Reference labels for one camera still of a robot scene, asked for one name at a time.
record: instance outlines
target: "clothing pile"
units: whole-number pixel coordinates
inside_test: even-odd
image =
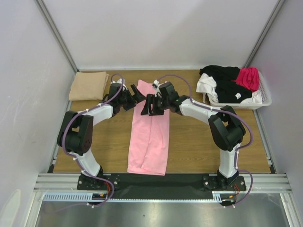
[[[214,103],[262,103],[259,71],[209,65],[200,70],[196,92],[206,94]]]
[[[107,79],[106,72],[77,72],[71,85],[69,100],[102,100]]]

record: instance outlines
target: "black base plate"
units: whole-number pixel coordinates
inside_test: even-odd
[[[242,176],[238,176],[226,189],[219,186],[215,174],[166,174],[165,176],[110,174],[104,177],[112,183],[116,182],[113,196],[115,199],[200,200],[212,199],[212,191],[229,191],[233,194],[235,184],[241,191],[246,190]],[[107,189],[103,183],[98,184],[100,185],[98,190]],[[92,183],[86,184],[82,181],[81,187],[78,183],[77,189],[93,190],[89,188],[90,185],[94,186]]]
[[[113,183],[115,190],[118,188],[119,185],[119,175],[106,175],[103,174],[98,176],[104,179],[109,180]],[[81,174],[78,178],[78,185],[77,190],[86,190],[86,191],[107,191],[107,185],[98,179],[86,176]]]

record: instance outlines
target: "metal floor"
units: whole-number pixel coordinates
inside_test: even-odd
[[[251,194],[236,208],[218,203],[108,202],[99,208],[42,203],[36,227],[288,227],[280,194]]]

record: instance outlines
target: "red clothing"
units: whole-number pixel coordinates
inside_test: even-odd
[[[259,90],[259,71],[253,67],[240,69],[237,79],[233,81],[236,82],[236,84],[255,92]]]

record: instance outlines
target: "white wall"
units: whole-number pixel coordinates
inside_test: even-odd
[[[273,159],[287,173],[303,215],[303,1],[287,1],[252,66],[264,75],[273,103],[261,108]]]
[[[79,69],[243,66],[277,0],[45,0]]]
[[[20,189],[14,226],[21,226],[37,175],[48,169],[74,73],[33,0],[2,1],[0,14],[0,209]]]

